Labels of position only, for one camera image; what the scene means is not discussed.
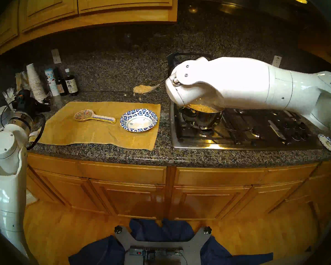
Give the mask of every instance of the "spoon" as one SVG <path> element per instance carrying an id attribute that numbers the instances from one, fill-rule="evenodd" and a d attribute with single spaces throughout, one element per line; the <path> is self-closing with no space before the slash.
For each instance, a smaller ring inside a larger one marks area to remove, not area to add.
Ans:
<path id="1" fill-rule="evenodd" d="M 95 120 L 100 120 L 102 122 L 110 122 L 111 124 L 116 123 L 115 118 L 96 115 L 93 112 L 93 110 L 90 109 L 85 109 L 77 112 L 74 116 L 74 119 L 79 122 L 84 122 L 85 120 L 89 120 L 89 119 L 95 119 Z"/>
<path id="2" fill-rule="evenodd" d="M 157 84 L 155 86 L 146 86 L 146 85 L 142 85 L 142 84 L 141 85 L 138 85 L 138 86 L 135 86 L 134 89 L 133 89 L 134 90 L 134 93 L 136 93 L 136 94 L 146 94 L 148 92 L 151 92 L 151 91 L 155 90 L 158 86 L 160 86 L 163 82 L 165 82 L 167 79 L 165 79 L 164 81 L 160 82 L 159 84 Z M 137 90 L 137 87 L 140 87 L 140 86 L 144 86 L 145 88 L 147 88 L 147 90 L 146 89 L 143 89 L 142 92 L 140 93 Z"/>

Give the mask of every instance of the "lower cabinet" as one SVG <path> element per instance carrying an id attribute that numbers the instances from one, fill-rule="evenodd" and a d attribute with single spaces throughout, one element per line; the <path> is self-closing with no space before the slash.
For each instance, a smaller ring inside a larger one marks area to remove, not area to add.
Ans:
<path id="1" fill-rule="evenodd" d="M 112 215 L 159 219 L 164 217 L 164 185 L 93 179 L 91 183 Z"/>
<path id="2" fill-rule="evenodd" d="M 64 202 L 29 168 L 27 168 L 26 187 L 37 199 L 64 204 Z"/>
<path id="3" fill-rule="evenodd" d="M 221 219 L 249 191 L 250 186 L 173 188 L 170 218 Z"/>
<path id="4" fill-rule="evenodd" d="M 175 169 L 30 155 L 27 188 L 43 201 L 132 218 L 262 217 L 307 203 L 322 227 L 331 218 L 331 161 L 276 168 Z"/>
<path id="5" fill-rule="evenodd" d="M 35 170 L 43 182 L 71 208 L 107 212 L 87 178 L 64 176 Z"/>
<path id="6" fill-rule="evenodd" d="M 259 217 L 271 212 L 304 180 L 254 185 L 231 211 L 230 216 Z"/>

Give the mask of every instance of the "electrical outlet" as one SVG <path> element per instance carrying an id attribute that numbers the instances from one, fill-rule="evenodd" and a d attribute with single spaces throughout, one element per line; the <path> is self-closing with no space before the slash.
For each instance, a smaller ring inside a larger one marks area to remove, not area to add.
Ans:
<path id="1" fill-rule="evenodd" d="M 56 49 L 52 49 L 51 50 L 51 54 L 53 55 L 53 60 L 55 64 L 60 64 L 61 63 L 61 59 L 60 59 L 60 55 L 59 55 L 59 50 Z"/>
<path id="2" fill-rule="evenodd" d="M 272 65 L 274 66 L 274 67 L 279 67 L 280 66 L 280 64 L 281 64 L 281 60 L 282 60 L 282 57 L 280 57 L 280 56 L 274 56 L 273 57 L 273 62 L 272 62 Z"/>

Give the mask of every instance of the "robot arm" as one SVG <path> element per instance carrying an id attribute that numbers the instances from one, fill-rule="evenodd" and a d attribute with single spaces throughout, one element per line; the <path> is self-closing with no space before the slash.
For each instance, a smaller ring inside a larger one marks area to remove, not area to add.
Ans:
<path id="1" fill-rule="evenodd" d="M 204 104 L 239 109 L 277 109 L 306 117 L 320 129 L 331 123 L 331 73 L 299 73 L 250 58 L 201 57 L 176 66 L 166 81 L 178 105 Z"/>
<path id="2" fill-rule="evenodd" d="M 23 231 L 26 144 L 36 114 L 49 111 L 50 107 L 31 98 L 28 90 L 20 91 L 13 107 L 16 108 L 14 116 L 0 132 L 0 231 L 32 263 L 37 263 L 29 251 Z"/>

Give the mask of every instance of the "wall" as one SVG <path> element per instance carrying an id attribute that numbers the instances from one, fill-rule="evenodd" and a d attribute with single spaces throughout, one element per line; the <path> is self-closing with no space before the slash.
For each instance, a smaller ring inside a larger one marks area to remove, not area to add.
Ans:
<path id="1" fill-rule="evenodd" d="M 84 28 L 45 36 L 5 53 L 0 56 L 0 103 L 1 91 L 14 86 L 14 73 L 29 63 L 34 63 L 42 79 L 45 68 L 58 66 L 63 71 L 69 67 L 82 91 L 132 91 L 141 83 L 155 84 L 166 77 L 166 56 L 175 51 L 209 53 L 215 58 L 250 57 L 267 63 L 280 55 L 284 69 L 331 71 L 329 63 L 297 48 L 300 30 L 273 17 L 233 16 L 207 4 L 191 14 L 186 2 L 180 2 L 175 25 Z M 59 49 L 61 64 L 53 63 L 53 48 Z"/>

